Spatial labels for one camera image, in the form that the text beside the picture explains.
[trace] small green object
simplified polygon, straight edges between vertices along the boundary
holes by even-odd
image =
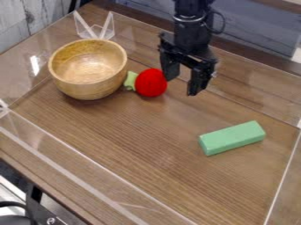
[[[126,89],[129,91],[137,91],[135,89],[135,81],[137,81],[137,77],[138,77],[138,73],[133,72],[133,71],[129,71],[127,72],[127,79],[125,81],[125,84],[123,86],[126,87]]]
[[[213,156],[265,139],[267,132],[256,121],[204,134],[200,145],[206,156]]]

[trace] bowl rim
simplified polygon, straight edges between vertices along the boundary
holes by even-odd
[[[118,69],[117,73],[115,73],[113,76],[110,76],[109,78],[103,79],[103,80],[98,80],[98,81],[94,81],[94,82],[91,82],[91,83],[74,83],[74,82],[67,82],[67,81],[66,81],[65,79],[62,79],[62,78],[58,76],[58,74],[54,72],[54,66],[53,66],[53,65],[54,65],[54,58],[55,58],[55,56],[58,55],[58,53],[59,53],[66,47],[71,46],[71,45],[73,45],[74,43],[77,43],[77,42],[86,42],[86,41],[102,41],[102,42],[106,42],[106,43],[113,44],[117,48],[119,48],[121,51],[122,51],[122,54],[123,54],[123,56],[125,56],[125,60],[123,60],[123,62],[122,62],[122,66],[121,66],[121,68]],[[54,54],[53,54],[53,56],[51,56],[51,58],[50,58],[50,61],[49,61],[49,69],[50,69],[51,75],[53,75],[58,80],[61,80],[62,82],[70,83],[70,84],[75,84],[75,85],[85,85],[85,84],[89,85],[89,84],[97,84],[97,83],[99,83],[99,82],[102,82],[102,81],[107,81],[107,80],[113,79],[113,78],[115,77],[115,75],[119,74],[119,73],[122,72],[122,70],[125,69],[125,66],[126,66],[126,64],[127,64],[127,61],[129,61],[127,52],[126,52],[125,48],[123,48],[117,42],[114,42],[114,41],[111,41],[111,40],[102,40],[102,39],[77,40],[77,41],[73,41],[73,42],[70,42],[69,44],[63,45],[62,47],[59,47],[59,48],[55,50],[55,52],[54,52]]]

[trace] wooden bowl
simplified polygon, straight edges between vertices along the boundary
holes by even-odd
[[[78,40],[54,53],[49,69],[59,90],[77,99],[111,95],[126,78],[127,54],[109,40]]]

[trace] red ball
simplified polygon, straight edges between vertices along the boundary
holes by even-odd
[[[168,81],[160,69],[145,70],[135,81],[137,92],[146,97],[158,97],[168,90]]]

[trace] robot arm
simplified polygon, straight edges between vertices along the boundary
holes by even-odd
[[[225,18],[212,9],[214,0],[174,0],[174,34],[161,34],[161,66],[168,81],[180,75],[180,65],[192,69],[188,94],[196,96],[208,88],[216,75],[218,59],[210,51],[213,33],[225,30]],[[224,19],[221,31],[213,29],[214,15]]]

